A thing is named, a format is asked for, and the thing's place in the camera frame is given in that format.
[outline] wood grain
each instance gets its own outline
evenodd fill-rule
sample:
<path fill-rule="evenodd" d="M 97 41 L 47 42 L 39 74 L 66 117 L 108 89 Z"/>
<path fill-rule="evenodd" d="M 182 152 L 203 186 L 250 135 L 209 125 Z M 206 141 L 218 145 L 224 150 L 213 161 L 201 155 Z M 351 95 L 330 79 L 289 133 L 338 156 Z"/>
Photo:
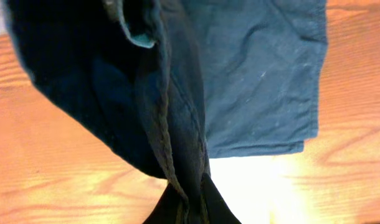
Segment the wood grain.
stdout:
<path fill-rule="evenodd" d="M 380 222 L 380 0 L 327 6 L 319 136 L 301 154 L 211 161 L 243 223 Z M 0 223 L 141 223 L 165 184 L 48 102 L 0 36 Z"/>

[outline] wrinkled fabric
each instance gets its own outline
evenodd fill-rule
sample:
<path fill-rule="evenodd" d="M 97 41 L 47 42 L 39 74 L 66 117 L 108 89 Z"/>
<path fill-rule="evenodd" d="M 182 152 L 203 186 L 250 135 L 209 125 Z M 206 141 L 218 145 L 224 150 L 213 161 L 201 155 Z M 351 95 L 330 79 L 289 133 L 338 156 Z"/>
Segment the wrinkled fabric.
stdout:
<path fill-rule="evenodd" d="M 238 223 L 209 157 L 298 152 L 316 135 L 324 2 L 129 2 L 5 0 L 5 20 L 40 92 L 168 180 L 147 223 Z"/>
<path fill-rule="evenodd" d="M 200 45 L 210 158 L 301 152 L 318 130 L 326 1 L 182 2 Z"/>

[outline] wooden surface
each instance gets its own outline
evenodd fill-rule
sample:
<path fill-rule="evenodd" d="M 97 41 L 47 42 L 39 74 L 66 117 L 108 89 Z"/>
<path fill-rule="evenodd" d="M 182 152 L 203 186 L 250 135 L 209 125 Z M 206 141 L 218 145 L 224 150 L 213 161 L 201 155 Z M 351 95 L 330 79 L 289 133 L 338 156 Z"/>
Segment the wooden surface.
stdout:
<path fill-rule="evenodd" d="M 318 138 L 301 154 L 211 162 L 243 223 L 380 222 L 380 1 L 330 0 L 327 15 Z M 141 223 L 164 186 L 31 87 L 0 36 L 0 223 Z"/>

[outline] clothing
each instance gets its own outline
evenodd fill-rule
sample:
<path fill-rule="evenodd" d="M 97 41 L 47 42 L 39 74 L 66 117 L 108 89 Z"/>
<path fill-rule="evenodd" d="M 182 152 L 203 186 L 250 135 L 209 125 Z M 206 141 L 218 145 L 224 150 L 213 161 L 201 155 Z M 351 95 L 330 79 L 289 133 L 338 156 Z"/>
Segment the clothing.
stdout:
<path fill-rule="evenodd" d="M 102 0 L 4 5 L 34 86 L 128 163 L 168 179 L 145 223 L 238 223 L 209 155 L 292 152 L 316 133 L 324 3 L 287 4 L 122 0 L 119 22 Z"/>

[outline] stitched seam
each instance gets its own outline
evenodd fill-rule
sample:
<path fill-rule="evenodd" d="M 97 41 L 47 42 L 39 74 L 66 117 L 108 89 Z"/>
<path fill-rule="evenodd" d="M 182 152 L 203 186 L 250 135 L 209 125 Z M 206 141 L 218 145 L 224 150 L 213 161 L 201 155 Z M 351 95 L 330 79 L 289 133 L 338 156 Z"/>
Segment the stitched seam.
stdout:
<path fill-rule="evenodd" d="M 186 106 L 186 109 L 190 113 L 191 124 L 192 124 L 192 127 L 196 130 L 196 134 L 197 134 L 197 136 L 196 136 L 196 138 L 197 138 L 197 148 L 202 152 L 201 153 L 201 159 L 202 159 L 202 161 L 204 161 L 204 150 L 205 149 L 203 147 L 203 144 L 201 144 L 202 143 L 202 139 L 201 139 L 201 135 L 200 135 L 200 131 L 199 131 L 200 127 L 199 127 L 199 123 L 197 122 L 197 119 L 196 119 L 197 111 L 190 104 L 190 101 L 187 99 L 186 95 L 183 93 L 182 89 L 179 87 L 178 82 L 176 81 L 176 77 L 174 77 L 174 75 L 172 75 L 171 79 L 173 81 L 172 82 L 173 85 L 175 85 L 176 89 L 178 89 L 180 99 L 182 100 L 182 102 Z"/>
<path fill-rule="evenodd" d="M 189 199 L 183 188 L 180 186 L 179 180 L 176 177 L 176 173 L 174 171 L 173 157 L 172 157 L 172 148 L 171 141 L 169 138 L 169 130 L 168 130 L 168 122 L 166 120 L 168 114 L 168 83 L 169 83 L 169 56 L 170 56 L 170 48 L 168 44 L 168 39 L 163 35 L 163 32 L 166 32 L 164 24 L 162 23 L 163 16 L 161 14 L 161 5 L 158 0 L 154 0 L 155 7 L 151 13 L 151 18 L 155 22 L 156 26 L 156 35 L 158 36 L 158 53 L 160 58 L 161 65 L 161 79 L 159 80 L 159 90 L 161 91 L 161 105 L 158 105 L 158 119 L 157 124 L 162 128 L 160 140 L 163 143 L 164 151 L 161 152 L 164 158 L 164 166 L 167 168 L 165 170 L 168 180 L 171 182 L 173 187 L 178 191 L 178 193 L 182 196 L 185 204 L 184 209 L 184 217 L 188 215 L 189 208 Z"/>

